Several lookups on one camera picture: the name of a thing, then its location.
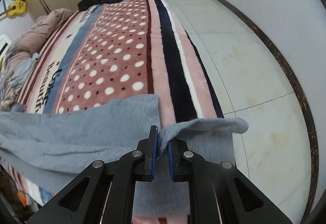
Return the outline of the pink patterned quilt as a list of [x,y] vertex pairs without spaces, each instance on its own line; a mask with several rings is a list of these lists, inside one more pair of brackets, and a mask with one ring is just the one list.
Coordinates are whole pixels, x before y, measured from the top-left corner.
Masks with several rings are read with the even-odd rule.
[[1,111],[8,112],[18,96],[9,84],[15,67],[34,53],[40,54],[47,40],[72,14],[69,9],[57,9],[38,17],[36,23],[9,46],[1,68]]

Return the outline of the yellow ukulele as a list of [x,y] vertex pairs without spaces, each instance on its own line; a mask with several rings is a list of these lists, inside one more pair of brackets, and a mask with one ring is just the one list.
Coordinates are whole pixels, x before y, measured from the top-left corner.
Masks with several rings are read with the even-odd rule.
[[20,16],[26,11],[26,3],[22,0],[16,0],[11,3],[6,10],[1,12],[1,16],[6,16],[7,18],[12,18],[15,16]]

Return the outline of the striped pink fleece blanket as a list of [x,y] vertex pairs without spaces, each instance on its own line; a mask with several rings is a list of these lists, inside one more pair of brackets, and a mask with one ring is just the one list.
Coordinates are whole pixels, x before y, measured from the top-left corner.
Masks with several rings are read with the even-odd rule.
[[140,94],[158,95],[161,127],[222,116],[199,52],[165,0],[73,11],[14,103],[25,113],[62,114]]

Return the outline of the light blue small garment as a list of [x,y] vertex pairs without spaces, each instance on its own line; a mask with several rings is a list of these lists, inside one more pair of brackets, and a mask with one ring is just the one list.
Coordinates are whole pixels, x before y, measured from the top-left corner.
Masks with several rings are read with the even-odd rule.
[[13,75],[9,78],[9,84],[13,88],[13,92],[15,95],[18,95],[18,93],[24,86],[29,74],[32,72],[32,69],[38,59],[39,54],[34,53],[31,58],[24,60],[15,67]]

